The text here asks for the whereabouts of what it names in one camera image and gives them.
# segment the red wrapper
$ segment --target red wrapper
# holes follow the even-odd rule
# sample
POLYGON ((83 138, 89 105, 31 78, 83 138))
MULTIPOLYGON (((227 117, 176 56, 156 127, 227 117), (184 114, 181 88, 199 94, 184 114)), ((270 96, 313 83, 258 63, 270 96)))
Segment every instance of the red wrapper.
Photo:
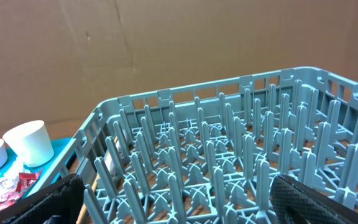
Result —
POLYGON ((18 201, 39 178, 42 170, 33 174, 19 173, 19 181, 17 187, 12 190, 8 190, 6 193, 0 196, 0 211, 13 205, 18 201))

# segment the dish rack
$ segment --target dish rack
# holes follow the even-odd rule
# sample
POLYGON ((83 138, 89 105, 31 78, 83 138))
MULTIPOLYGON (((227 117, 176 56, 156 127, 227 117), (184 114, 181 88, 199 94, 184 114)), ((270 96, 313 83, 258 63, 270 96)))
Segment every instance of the dish rack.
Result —
POLYGON ((100 176, 96 192, 84 192, 95 223, 276 223, 269 189, 277 174, 353 209, 358 83, 297 67, 112 98, 32 191, 68 175, 73 151, 85 184, 100 176))

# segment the cardboard backdrop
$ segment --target cardboard backdrop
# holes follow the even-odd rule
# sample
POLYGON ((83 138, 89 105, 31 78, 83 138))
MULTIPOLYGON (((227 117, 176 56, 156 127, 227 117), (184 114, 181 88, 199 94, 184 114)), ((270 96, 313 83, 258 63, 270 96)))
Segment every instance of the cardboard backdrop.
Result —
POLYGON ((0 0, 0 131, 302 65, 358 77, 358 0, 0 0))

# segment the brown wall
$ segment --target brown wall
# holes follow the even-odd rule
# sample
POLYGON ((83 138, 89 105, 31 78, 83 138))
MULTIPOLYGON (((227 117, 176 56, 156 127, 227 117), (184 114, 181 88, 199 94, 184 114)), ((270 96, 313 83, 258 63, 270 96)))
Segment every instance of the brown wall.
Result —
POLYGON ((0 0, 0 131, 302 65, 358 77, 357 0, 0 0))

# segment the gray plastic dish rack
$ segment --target gray plastic dish rack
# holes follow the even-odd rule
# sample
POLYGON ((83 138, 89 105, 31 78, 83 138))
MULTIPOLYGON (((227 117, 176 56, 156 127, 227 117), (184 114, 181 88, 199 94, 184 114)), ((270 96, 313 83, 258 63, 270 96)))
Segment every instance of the gray plastic dish rack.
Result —
POLYGON ((269 202, 277 174, 353 209, 358 83, 298 67, 112 98, 94 109, 32 191, 68 175, 64 163, 73 151, 84 183, 100 176, 96 192, 89 185, 84 192, 95 223, 124 223, 128 215, 136 223, 277 223, 269 202), (269 84, 274 78, 277 86, 269 84), (258 80, 264 88, 256 90, 258 80), (220 93, 224 85, 238 86, 238 93, 220 93), (206 88, 214 97, 200 99, 206 88), (183 92, 194 100, 174 102, 183 92), (153 97, 158 106, 147 104, 153 97), (141 110, 133 103, 139 99, 141 110), (107 152, 113 178, 102 158, 107 152), (194 213, 199 206, 207 212, 194 213))

